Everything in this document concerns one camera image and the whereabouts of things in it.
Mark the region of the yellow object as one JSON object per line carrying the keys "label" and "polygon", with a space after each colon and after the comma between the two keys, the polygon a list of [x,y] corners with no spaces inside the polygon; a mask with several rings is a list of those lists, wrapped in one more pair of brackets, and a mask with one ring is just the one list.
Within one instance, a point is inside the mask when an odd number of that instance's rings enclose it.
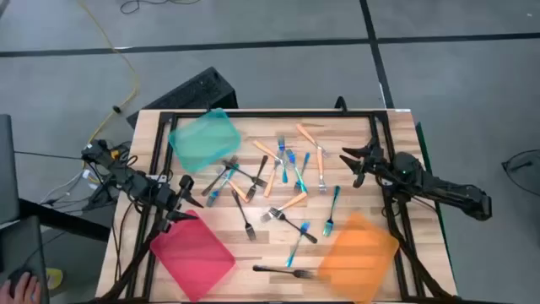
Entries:
{"label": "yellow object", "polygon": [[46,281],[48,290],[58,289],[63,282],[64,273],[60,269],[46,268]]}

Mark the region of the black perforated computer case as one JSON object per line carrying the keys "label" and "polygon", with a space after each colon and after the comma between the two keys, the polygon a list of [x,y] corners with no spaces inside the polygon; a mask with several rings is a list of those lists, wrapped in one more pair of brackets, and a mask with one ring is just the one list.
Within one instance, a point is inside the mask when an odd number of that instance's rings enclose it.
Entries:
{"label": "black perforated computer case", "polygon": [[237,109],[235,89],[214,67],[207,68],[143,107],[143,110]]}

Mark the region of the black desk beam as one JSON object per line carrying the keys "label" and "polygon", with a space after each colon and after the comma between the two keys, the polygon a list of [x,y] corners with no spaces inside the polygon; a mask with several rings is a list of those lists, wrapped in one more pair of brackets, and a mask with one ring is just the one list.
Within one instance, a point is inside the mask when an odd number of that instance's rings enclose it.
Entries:
{"label": "black desk beam", "polygon": [[70,214],[65,214],[54,209],[19,199],[19,218],[36,216],[42,225],[50,228],[66,231],[68,233],[87,237],[96,241],[107,242],[111,229]]}

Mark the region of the red translucent plastic bin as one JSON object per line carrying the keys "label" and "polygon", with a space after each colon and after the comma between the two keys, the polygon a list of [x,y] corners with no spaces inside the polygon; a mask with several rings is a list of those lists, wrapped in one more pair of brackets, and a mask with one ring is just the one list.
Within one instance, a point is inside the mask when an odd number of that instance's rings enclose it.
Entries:
{"label": "red translucent plastic bin", "polygon": [[235,258],[197,213],[160,233],[150,249],[190,301],[203,299],[235,266]]}

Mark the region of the teal translucent plastic bin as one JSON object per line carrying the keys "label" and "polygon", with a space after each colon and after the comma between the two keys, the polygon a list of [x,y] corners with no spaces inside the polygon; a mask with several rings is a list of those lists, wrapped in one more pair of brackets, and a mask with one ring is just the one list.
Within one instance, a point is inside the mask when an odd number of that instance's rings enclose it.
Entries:
{"label": "teal translucent plastic bin", "polygon": [[240,147],[241,136],[226,112],[217,108],[176,128],[168,141],[181,167],[196,173],[234,153]]}

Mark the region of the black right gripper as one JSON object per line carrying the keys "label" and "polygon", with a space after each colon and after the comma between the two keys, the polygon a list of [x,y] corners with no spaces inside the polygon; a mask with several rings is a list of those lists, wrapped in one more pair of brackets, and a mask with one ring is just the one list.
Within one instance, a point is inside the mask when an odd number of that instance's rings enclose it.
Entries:
{"label": "black right gripper", "polygon": [[345,155],[339,158],[356,176],[353,187],[360,188],[365,180],[365,173],[376,176],[389,176],[389,162],[385,159],[384,149],[377,138],[371,138],[366,146],[362,148],[346,148],[342,151]]}

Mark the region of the person's hand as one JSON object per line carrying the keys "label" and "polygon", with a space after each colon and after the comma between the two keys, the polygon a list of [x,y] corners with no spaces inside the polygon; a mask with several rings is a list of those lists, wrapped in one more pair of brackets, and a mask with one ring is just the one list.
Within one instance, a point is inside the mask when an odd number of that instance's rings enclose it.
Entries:
{"label": "person's hand", "polygon": [[41,284],[36,276],[24,272],[10,293],[12,280],[0,287],[0,304],[41,304]]}

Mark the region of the black computer mouse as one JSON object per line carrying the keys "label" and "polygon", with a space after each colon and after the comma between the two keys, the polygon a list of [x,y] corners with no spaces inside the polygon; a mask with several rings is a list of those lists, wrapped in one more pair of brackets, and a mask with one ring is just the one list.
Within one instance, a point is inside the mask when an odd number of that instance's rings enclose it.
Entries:
{"label": "black computer mouse", "polygon": [[8,276],[8,280],[11,282],[11,286],[12,287],[15,287],[19,281],[20,281],[20,278],[22,277],[23,274],[26,274],[28,273],[30,276],[33,275],[33,271],[32,269],[28,268],[28,267],[20,267],[20,268],[17,268],[15,269],[9,276]]}

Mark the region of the cream-handled forks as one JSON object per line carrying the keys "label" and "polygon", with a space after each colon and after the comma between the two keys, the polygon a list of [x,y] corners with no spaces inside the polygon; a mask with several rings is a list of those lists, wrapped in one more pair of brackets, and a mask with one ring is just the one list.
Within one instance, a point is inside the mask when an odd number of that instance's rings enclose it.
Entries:
{"label": "cream-handled forks", "polygon": [[290,168],[290,163],[288,163],[284,155],[273,153],[266,145],[260,143],[257,140],[254,140],[253,144],[262,152],[268,154],[269,156],[272,156],[275,160],[278,160],[282,165],[284,165],[285,168]]}
{"label": "cream-handled forks", "polygon": [[220,193],[223,191],[224,187],[226,185],[229,185],[232,189],[234,189],[237,194],[239,195],[240,198],[242,198],[245,202],[247,202],[247,196],[246,196],[246,193],[244,193],[239,186],[237,186],[233,181],[232,181],[232,173],[226,173],[225,172],[225,169],[221,170],[220,173],[223,173],[224,174],[224,177],[223,178],[220,178],[222,179],[222,182],[220,183],[219,187],[214,190],[212,192],[212,195],[217,198]]}

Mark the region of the orange handled fork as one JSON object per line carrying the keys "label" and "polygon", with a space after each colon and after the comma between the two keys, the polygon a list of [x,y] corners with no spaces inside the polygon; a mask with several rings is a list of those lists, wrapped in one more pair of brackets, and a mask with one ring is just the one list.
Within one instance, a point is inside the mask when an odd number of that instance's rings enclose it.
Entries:
{"label": "orange handled fork", "polygon": [[268,198],[270,196],[270,193],[273,189],[273,183],[274,183],[274,179],[275,179],[275,176],[276,176],[276,171],[277,171],[277,168],[278,166],[281,164],[281,160],[279,158],[275,158],[274,159],[274,162],[273,162],[273,167],[272,167],[272,170],[271,170],[271,173],[270,173],[270,177],[269,177],[269,180],[267,182],[267,186],[265,187],[265,190],[264,190],[264,193],[263,193],[263,196],[265,198]]}
{"label": "orange handled fork", "polygon": [[324,166],[323,166],[323,154],[322,154],[322,148],[317,148],[317,163],[318,163],[318,171],[319,171],[319,192],[320,194],[324,194],[327,191],[326,183],[324,182]]}
{"label": "orange handled fork", "polygon": [[308,141],[321,150],[323,157],[328,158],[330,156],[329,153],[307,132],[307,130],[301,124],[297,124],[296,128]]}
{"label": "orange handled fork", "polygon": [[298,195],[296,195],[295,197],[291,198],[287,203],[283,204],[281,207],[279,208],[274,208],[274,207],[271,207],[268,212],[266,212],[265,214],[263,214],[261,216],[261,222],[262,223],[266,223],[268,222],[272,217],[275,216],[275,214],[278,214],[280,212],[282,212],[283,210],[289,208],[289,207],[292,207],[293,205],[297,204],[298,202],[302,201],[303,199],[305,199],[307,197],[307,193],[306,192],[302,192]]}

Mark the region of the orange translucent plastic bin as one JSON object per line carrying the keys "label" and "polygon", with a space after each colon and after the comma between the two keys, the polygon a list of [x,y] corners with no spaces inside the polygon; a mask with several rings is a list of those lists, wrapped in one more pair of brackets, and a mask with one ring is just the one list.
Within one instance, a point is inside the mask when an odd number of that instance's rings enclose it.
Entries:
{"label": "orange translucent plastic bin", "polygon": [[356,304],[370,304],[399,248],[388,231],[353,213],[317,270],[331,291]]}

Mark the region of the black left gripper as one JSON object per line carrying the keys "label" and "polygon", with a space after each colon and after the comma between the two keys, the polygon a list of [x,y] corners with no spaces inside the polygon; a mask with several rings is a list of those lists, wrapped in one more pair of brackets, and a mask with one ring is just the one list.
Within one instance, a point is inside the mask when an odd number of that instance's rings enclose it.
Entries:
{"label": "black left gripper", "polygon": [[182,199],[196,207],[203,207],[192,196],[194,180],[189,175],[183,175],[179,181],[179,186],[181,188],[180,191],[175,192],[170,188],[169,183],[161,183],[159,185],[159,189],[154,196],[156,214],[162,215],[166,211],[166,220],[174,223],[182,220],[197,220],[198,217],[196,215],[187,214],[180,211]]}

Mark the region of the dark desk top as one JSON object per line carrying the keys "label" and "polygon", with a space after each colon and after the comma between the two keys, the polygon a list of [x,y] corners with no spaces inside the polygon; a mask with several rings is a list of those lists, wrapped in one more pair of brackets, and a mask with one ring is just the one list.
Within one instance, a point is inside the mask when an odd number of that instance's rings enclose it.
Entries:
{"label": "dark desk top", "polygon": [[0,230],[0,286],[13,273],[24,271],[40,284],[40,304],[50,304],[46,266],[42,250],[41,223],[30,216]]}

